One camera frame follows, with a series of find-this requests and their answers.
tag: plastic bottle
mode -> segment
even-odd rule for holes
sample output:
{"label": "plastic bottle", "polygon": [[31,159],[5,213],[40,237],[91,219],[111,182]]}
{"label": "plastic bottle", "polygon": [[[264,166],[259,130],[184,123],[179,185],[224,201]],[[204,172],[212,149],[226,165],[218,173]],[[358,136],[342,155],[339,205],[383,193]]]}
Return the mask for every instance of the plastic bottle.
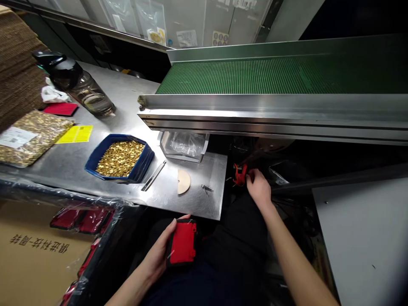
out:
{"label": "plastic bottle", "polygon": [[115,105],[92,76],[73,59],[59,52],[34,51],[34,58],[49,75],[54,86],[68,92],[96,117],[109,116]]}

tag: cardboard box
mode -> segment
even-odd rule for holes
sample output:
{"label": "cardboard box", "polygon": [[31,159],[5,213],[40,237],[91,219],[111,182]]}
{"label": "cardboard box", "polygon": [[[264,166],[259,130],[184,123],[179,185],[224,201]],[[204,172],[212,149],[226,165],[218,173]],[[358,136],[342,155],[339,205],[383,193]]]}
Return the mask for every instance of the cardboard box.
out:
{"label": "cardboard box", "polygon": [[50,228],[59,210],[0,202],[0,305],[57,305],[77,279],[94,237]]}

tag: gold pieces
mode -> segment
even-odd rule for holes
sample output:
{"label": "gold pieces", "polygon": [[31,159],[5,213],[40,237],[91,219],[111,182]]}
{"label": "gold pieces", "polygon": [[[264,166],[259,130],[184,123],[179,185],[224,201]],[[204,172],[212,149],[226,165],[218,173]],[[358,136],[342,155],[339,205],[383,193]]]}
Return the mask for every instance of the gold pieces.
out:
{"label": "gold pieces", "polygon": [[0,145],[0,162],[18,167],[31,165],[73,125],[73,120],[33,110],[17,120],[12,127],[36,136],[18,148]]}
{"label": "gold pieces", "polygon": [[96,167],[96,171],[103,176],[127,177],[144,148],[144,144],[134,140],[115,142],[106,150]]}

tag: conveyor belt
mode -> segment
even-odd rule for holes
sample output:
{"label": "conveyor belt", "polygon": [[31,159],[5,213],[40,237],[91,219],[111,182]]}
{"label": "conveyor belt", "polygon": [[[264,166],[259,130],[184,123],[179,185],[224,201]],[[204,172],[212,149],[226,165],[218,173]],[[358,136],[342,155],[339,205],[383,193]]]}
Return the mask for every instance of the conveyor belt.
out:
{"label": "conveyor belt", "polygon": [[401,94],[403,67],[401,58],[333,54],[181,62],[156,94]]}
{"label": "conveyor belt", "polygon": [[408,35],[169,51],[152,130],[408,145]]}

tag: hand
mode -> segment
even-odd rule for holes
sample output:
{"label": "hand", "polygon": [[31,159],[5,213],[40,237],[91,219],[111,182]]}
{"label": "hand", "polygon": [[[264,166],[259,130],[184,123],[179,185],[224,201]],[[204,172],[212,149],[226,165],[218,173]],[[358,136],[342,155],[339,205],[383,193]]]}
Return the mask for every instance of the hand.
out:
{"label": "hand", "polygon": [[[189,219],[191,215],[184,215],[180,219]],[[167,241],[171,234],[175,231],[177,225],[176,219],[174,219],[161,233],[160,237],[154,243],[152,248],[147,253],[146,257],[140,264],[140,268],[143,270],[145,276],[153,284],[166,270],[166,248]]]}
{"label": "hand", "polygon": [[258,169],[251,169],[246,175],[246,187],[259,210],[272,206],[271,186]]}

